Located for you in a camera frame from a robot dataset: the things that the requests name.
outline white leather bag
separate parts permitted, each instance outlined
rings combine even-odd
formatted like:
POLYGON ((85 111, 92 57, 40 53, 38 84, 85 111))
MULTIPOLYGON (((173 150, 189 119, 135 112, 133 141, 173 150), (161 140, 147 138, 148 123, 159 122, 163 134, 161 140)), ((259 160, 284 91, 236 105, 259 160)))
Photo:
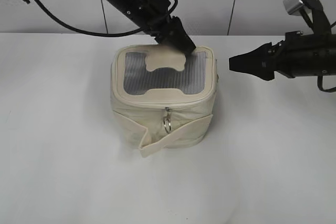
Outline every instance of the white leather bag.
POLYGON ((121 49, 111 68, 111 104, 125 139, 143 157, 196 145, 212 119, 217 80, 207 47, 189 57, 160 45, 121 49))

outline bag handle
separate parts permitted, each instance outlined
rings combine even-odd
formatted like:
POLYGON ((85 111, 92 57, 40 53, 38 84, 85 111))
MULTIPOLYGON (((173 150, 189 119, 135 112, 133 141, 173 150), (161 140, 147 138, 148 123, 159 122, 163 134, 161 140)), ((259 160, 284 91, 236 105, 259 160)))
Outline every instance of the bag handle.
POLYGON ((159 141, 152 143, 152 137, 147 127, 135 122, 134 120, 122 114, 119 114, 116 111, 114 111, 114 115, 124 129, 133 132, 135 130, 137 134, 139 134, 139 138, 141 139, 139 144, 139 150, 142 157, 148 157, 165 148, 167 145, 172 144, 176 140, 183 137, 188 137, 191 132, 195 131, 196 129, 200 129, 200 127, 205 126, 206 128, 204 129, 204 132, 206 132, 213 117, 213 115, 208 115, 204 118, 200 118, 190 123, 187 123, 177 130, 173 131, 169 135, 165 136, 164 138, 160 139, 159 141))
POLYGON ((188 134, 195 129, 199 129, 204 125, 208 127, 212 117, 213 115, 208 115, 204 118, 200 118, 190 123, 187 123, 177 130, 173 131, 169 135, 165 136, 164 138, 160 139, 156 143, 151 143, 152 139, 147 129, 139 145, 139 150, 142 157, 148 157, 158 152, 159 150, 165 148, 169 144, 172 144, 176 140, 188 136, 188 134))

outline zipper pull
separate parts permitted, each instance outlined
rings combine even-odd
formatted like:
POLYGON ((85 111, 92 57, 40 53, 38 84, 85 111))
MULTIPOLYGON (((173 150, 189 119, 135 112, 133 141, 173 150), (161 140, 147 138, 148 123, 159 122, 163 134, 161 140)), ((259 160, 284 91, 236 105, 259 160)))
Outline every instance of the zipper pull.
POLYGON ((167 134, 172 132, 172 123, 171 123, 171 112, 172 110, 168 107, 165 108, 167 115, 163 118, 163 126, 167 134))

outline white tabletop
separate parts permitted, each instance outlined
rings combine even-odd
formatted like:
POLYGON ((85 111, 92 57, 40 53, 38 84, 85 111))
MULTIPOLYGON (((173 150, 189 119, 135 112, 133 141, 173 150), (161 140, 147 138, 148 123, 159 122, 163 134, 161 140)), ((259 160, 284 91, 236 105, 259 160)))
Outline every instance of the white tabletop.
POLYGON ((0 223, 336 223, 336 94, 228 70, 282 37, 193 39, 218 59, 209 133, 143 159, 117 133, 110 64, 152 38, 0 34, 0 223))

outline gray mesh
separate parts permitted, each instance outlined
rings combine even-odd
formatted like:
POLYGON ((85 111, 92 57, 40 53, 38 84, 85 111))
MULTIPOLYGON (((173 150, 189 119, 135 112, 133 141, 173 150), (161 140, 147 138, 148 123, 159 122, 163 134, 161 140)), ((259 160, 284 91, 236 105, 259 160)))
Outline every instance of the gray mesh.
POLYGON ((146 53, 128 52, 125 59, 124 89, 142 95, 150 89, 180 89, 184 94, 199 94, 205 87, 206 52, 186 58, 183 71, 173 68, 146 70, 146 53))

